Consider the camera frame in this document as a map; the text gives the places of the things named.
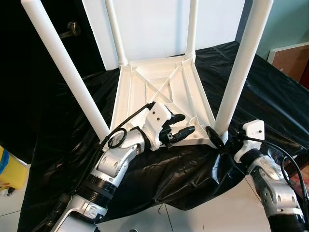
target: black fabric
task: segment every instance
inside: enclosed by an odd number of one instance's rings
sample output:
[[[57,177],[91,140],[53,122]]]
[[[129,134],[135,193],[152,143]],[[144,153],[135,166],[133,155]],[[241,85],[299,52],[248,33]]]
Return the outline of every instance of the black fabric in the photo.
[[[217,115],[237,53],[237,42],[197,51],[196,67]],[[84,78],[104,119],[110,124],[119,70]],[[34,228],[63,192],[78,183],[97,146],[98,138],[65,83],[48,93],[23,202],[19,232]],[[309,92],[256,56],[229,133],[241,123],[264,120],[266,140],[289,153],[308,152]],[[263,145],[261,150],[280,153]],[[106,220],[131,215],[160,203],[191,209],[226,192],[244,177],[233,162],[234,153],[222,153],[207,145],[147,151],[130,163],[109,205]]]

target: yellow bottle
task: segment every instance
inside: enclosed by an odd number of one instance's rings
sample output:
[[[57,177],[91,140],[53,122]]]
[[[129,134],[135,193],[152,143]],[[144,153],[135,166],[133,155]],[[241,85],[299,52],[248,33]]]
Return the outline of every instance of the yellow bottle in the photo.
[[[22,188],[27,177],[27,171],[24,165],[0,146],[0,190],[9,187]]]

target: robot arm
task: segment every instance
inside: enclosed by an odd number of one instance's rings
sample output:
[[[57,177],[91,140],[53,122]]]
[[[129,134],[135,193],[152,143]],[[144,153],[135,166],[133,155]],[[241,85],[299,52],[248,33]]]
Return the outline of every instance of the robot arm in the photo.
[[[264,140],[264,122],[261,120],[244,124],[243,130],[246,137]],[[271,157],[262,154],[259,151],[260,146],[261,142],[245,140],[234,160],[243,163],[247,168],[247,174],[253,177],[271,230],[307,231],[308,225],[305,223],[296,194],[285,181],[280,166]]]
[[[162,144],[170,147],[195,130],[190,126],[171,134],[170,125],[184,120],[183,115],[174,115],[168,108],[153,102],[149,107],[146,122],[142,128],[122,131],[108,141],[108,149],[101,156],[88,178],[73,195],[61,217],[50,223],[52,232],[99,232],[95,224],[102,221],[108,204],[122,181],[130,161],[146,149],[155,151]]]

